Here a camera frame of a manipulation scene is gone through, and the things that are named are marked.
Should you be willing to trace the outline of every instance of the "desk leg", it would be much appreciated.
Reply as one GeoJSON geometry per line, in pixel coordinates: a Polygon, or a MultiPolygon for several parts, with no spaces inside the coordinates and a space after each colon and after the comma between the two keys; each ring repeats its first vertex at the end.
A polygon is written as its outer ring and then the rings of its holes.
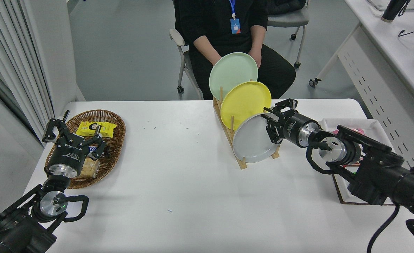
{"type": "Polygon", "coordinates": [[[335,63],[338,60],[338,53],[343,48],[343,46],[346,44],[346,42],[349,40],[349,38],[354,34],[354,32],[357,30],[358,27],[361,26],[361,23],[358,22],[358,24],[352,29],[350,34],[345,38],[343,43],[340,45],[340,47],[337,49],[337,51],[333,54],[333,56],[329,59],[326,66],[323,67],[321,72],[316,76],[315,79],[310,79],[308,82],[308,85],[315,88],[315,86],[318,84],[319,81],[323,80],[323,78],[329,73],[330,69],[335,65],[335,63]]]}

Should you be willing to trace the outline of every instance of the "woven basket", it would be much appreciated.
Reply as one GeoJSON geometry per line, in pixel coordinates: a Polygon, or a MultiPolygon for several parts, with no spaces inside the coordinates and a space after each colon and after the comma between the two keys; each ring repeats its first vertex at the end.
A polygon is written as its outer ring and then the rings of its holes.
{"type": "MultiPolygon", "coordinates": [[[[95,122],[110,122],[116,124],[117,127],[114,130],[113,137],[102,137],[104,141],[110,146],[110,156],[99,158],[101,165],[99,166],[99,171],[96,178],[71,178],[71,184],[69,189],[80,189],[83,187],[90,186],[99,182],[102,178],[107,176],[110,171],[115,167],[116,162],[121,154],[121,148],[125,136],[125,124],[120,116],[117,114],[106,111],[106,110],[91,110],[87,112],[82,112],[79,115],[76,115],[72,119],[66,122],[68,129],[71,133],[75,133],[78,129],[78,126],[81,122],[84,121],[95,121],[95,122]]],[[[46,167],[51,159],[52,154],[54,153],[55,145],[52,147],[51,152],[47,156],[46,167]]]]}

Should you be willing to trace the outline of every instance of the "hand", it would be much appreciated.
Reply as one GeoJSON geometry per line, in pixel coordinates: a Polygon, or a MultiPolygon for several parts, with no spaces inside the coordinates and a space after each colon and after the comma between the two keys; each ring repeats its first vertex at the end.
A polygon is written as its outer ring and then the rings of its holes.
{"type": "Polygon", "coordinates": [[[255,63],[257,63],[257,67],[260,68],[260,65],[262,63],[262,53],[261,53],[261,51],[251,49],[248,54],[249,54],[249,56],[252,56],[255,63]]]}

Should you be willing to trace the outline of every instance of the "black pants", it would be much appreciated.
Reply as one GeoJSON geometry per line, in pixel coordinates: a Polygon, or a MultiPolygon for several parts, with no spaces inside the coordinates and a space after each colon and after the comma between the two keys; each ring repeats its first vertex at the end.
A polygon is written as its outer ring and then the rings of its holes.
{"type": "MultiPolygon", "coordinates": [[[[252,44],[246,43],[242,46],[227,46],[215,47],[220,56],[225,56],[228,53],[243,52],[248,53],[252,44]]],[[[209,78],[213,65],[193,46],[190,46],[189,55],[191,65],[193,67],[194,77],[196,78],[199,88],[202,90],[205,100],[212,100],[213,95],[210,92],[209,78]]],[[[263,45],[262,47],[262,61],[259,68],[259,82],[266,85],[271,91],[272,99],[279,99],[296,78],[296,71],[294,67],[287,62],[281,55],[273,49],[263,45]]]]}

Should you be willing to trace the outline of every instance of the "wooden dish rack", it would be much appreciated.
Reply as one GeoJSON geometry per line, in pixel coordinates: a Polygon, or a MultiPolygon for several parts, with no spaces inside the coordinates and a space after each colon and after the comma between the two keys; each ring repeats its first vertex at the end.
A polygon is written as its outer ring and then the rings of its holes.
{"type": "MultiPolygon", "coordinates": [[[[219,93],[220,93],[220,100],[217,100],[215,97],[213,97],[213,109],[215,110],[216,116],[218,117],[218,120],[220,121],[221,126],[223,127],[224,134],[226,135],[227,140],[229,141],[230,147],[232,149],[234,149],[234,147],[233,147],[234,134],[235,134],[235,131],[234,131],[234,116],[233,115],[231,116],[230,128],[226,127],[226,125],[224,125],[223,121],[221,120],[221,104],[222,104],[222,101],[223,101],[223,88],[222,87],[220,87],[219,93]]],[[[279,148],[280,148],[280,146],[278,146],[276,148],[276,151],[274,151],[274,153],[271,154],[271,157],[273,159],[276,159],[280,156],[279,155],[279,148]]],[[[238,162],[241,169],[247,168],[246,157],[243,157],[242,160],[238,159],[237,157],[235,157],[235,158],[236,158],[236,161],[238,162]]]]}

